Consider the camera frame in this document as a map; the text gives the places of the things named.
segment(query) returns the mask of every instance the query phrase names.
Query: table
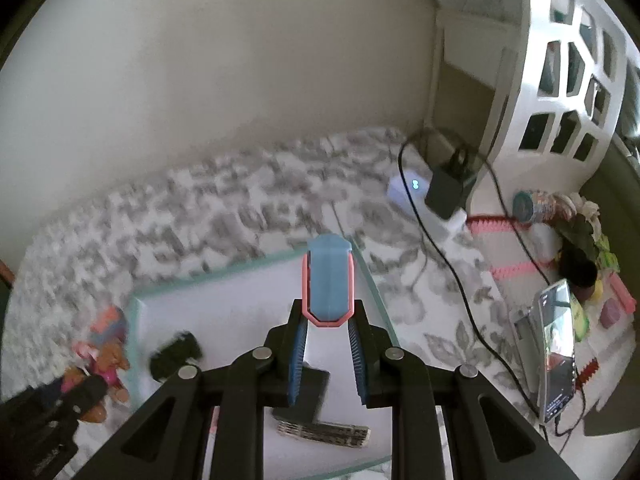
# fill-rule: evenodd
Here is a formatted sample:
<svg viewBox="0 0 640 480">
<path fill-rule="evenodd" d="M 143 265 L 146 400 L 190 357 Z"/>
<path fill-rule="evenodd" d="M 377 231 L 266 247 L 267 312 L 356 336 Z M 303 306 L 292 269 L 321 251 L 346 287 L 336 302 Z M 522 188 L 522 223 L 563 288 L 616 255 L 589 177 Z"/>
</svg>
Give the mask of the table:
<svg viewBox="0 0 640 480">
<path fill-rule="evenodd" d="M 476 365 L 530 417 L 507 371 L 472 333 L 453 276 L 415 220 L 386 199 L 402 140 L 397 130 L 369 128 L 219 156 L 119 187 L 51 222 L 28 248 L 8 305 L 3 398 L 61 375 L 99 309 L 125 307 L 135 287 L 336 232 L 356 240 L 404 348 L 434 366 Z M 405 167 L 424 173 L 417 153 L 405 153 Z M 443 248 L 487 341 L 519 368 L 507 308 L 470 233 Z M 79 452 L 61 478 L 129 416 L 127 406 L 109 403 L 108 412 L 101 426 L 81 424 Z M 378 470 L 371 477 L 385 478 L 388 465 Z"/>
</svg>

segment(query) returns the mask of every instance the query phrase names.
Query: beige wall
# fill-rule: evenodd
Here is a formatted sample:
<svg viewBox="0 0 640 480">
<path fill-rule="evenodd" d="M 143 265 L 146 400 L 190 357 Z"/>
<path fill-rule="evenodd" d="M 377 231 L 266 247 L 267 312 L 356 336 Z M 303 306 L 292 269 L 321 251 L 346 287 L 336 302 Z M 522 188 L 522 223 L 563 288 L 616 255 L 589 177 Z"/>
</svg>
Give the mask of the beige wall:
<svg viewBox="0 0 640 480">
<path fill-rule="evenodd" d="M 205 152 L 424 115 L 432 0 L 48 0 L 0 73 L 0 259 Z"/>
</svg>

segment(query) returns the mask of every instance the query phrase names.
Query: teal tray border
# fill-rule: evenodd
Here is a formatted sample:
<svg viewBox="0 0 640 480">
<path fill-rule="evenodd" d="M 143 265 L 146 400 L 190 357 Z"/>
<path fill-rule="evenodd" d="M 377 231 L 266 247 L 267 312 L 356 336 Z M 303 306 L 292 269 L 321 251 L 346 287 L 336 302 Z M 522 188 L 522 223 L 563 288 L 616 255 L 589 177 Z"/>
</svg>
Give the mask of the teal tray border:
<svg viewBox="0 0 640 480">
<path fill-rule="evenodd" d="M 373 297 L 373 300 L 376 303 L 380 316 L 382 317 L 386 330 L 391 339 L 391 343 L 394 346 L 400 346 L 398 342 L 398 336 L 396 335 L 396 331 L 394 330 L 393 324 L 389 319 L 389 315 L 386 311 L 385 302 L 382 300 L 380 296 L 380 292 L 376 286 L 376 282 L 374 282 L 371 273 L 369 272 L 369 268 L 367 267 L 367 263 L 360 252 L 360 248 L 358 247 L 356 241 L 353 237 L 347 237 L 347 240 L 351 242 L 351 252 L 355 257 L 358 266 L 362 270 L 364 278 L 369 287 L 369 291 Z M 151 285 L 144 288 L 140 288 L 139 290 L 135 290 L 131 297 L 129 298 L 129 303 L 125 310 L 127 322 L 129 323 L 129 327 L 137 327 L 138 326 L 138 316 L 140 313 L 140 306 L 143 302 L 144 298 L 149 298 L 151 296 L 157 296 L 158 294 L 164 294 L 166 292 L 173 292 L 175 290 L 179 290 L 181 288 L 186 288 L 188 286 L 196 285 L 197 283 L 222 280 L 224 278 L 228 278 L 233 274 L 237 274 L 239 272 L 247 272 L 248 270 L 257 269 L 259 267 L 266 267 L 269 265 L 273 265 L 278 262 L 292 260 L 294 258 L 302 258 L 302 256 L 306 253 L 306 247 L 291 249 L 286 251 L 280 251 L 273 254 L 268 254 L 263 258 L 258 258 L 256 260 L 251 260 L 248 262 L 243 262 L 240 264 L 233 264 L 228 267 L 222 267 L 221 269 L 212 270 L 211 272 L 207 272 L 205 274 L 200 274 L 194 276 L 193 278 L 177 278 L 175 280 L 171 280 L 166 283 L 161 283 L 159 285 Z M 127 345 L 126 345 L 126 353 L 127 358 L 129 359 L 130 369 L 127 373 L 127 377 L 124 382 L 126 384 L 127 389 L 130 394 L 130 402 L 133 410 L 136 410 L 140 407 L 142 402 L 140 401 L 140 391 L 138 389 L 138 382 L 135 381 L 140 375 L 140 360 L 138 359 L 138 340 L 137 340 L 137 330 L 129 330 L 129 335 L 127 336 Z M 391 460 L 391 456 L 384 457 L 379 460 L 375 460 L 373 462 L 367 462 L 359 465 L 355 465 L 350 468 L 341 469 L 339 471 L 335 471 L 329 474 L 315 475 L 304 477 L 300 480 L 328 480 L 331 478 L 335 478 L 337 476 L 343 476 L 350 473 L 355 473 L 357 471 L 362 471 L 379 464 L 388 462 Z"/>
</svg>

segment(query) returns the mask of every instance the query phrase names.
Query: white tray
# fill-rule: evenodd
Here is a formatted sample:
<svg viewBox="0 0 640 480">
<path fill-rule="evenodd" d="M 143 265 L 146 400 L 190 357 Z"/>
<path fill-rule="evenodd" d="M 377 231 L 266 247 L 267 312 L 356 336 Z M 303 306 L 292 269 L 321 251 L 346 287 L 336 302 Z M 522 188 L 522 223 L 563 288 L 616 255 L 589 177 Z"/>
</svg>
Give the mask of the white tray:
<svg viewBox="0 0 640 480">
<path fill-rule="evenodd" d="M 360 251 L 351 240 L 355 263 L 355 297 L 363 301 L 369 322 L 398 339 Z M 306 248 L 286 251 L 199 276 L 134 293 L 126 310 L 129 321 L 123 379 L 133 408 L 160 386 L 148 370 L 150 356 L 188 330 L 204 352 L 203 369 L 231 364 L 240 354 L 264 343 L 273 326 L 287 322 L 293 299 L 300 297 L 302 256 Z M 386 462 L 391 455 L 390 408 L 368 410 L 356 392 L 347 325 L 318 329 L 309 324 L 305 361 L 330 372 L 318 419 L 369 426 L 369 444 L 350 449 L 277 433 L 271 410 L 264 414 L 264 478 L 333 478 Z"/>
</svg>

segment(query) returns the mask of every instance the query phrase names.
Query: black power adapter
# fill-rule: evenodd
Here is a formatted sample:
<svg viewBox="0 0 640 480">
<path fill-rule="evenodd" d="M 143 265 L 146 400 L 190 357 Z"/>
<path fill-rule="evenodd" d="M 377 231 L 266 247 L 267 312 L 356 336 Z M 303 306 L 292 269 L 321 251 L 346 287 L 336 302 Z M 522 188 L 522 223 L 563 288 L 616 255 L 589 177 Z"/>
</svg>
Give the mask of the black power adapter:
<svg viewBox="0 0 640 480">
<path fill-rule="evenodd" d="M 434 168 L 424 205 L 443 220 L 449 220 L 457 208 L 465 205 L 475 182 L 469 152 L 458 148 L 448 162 Z"/>
</svg>

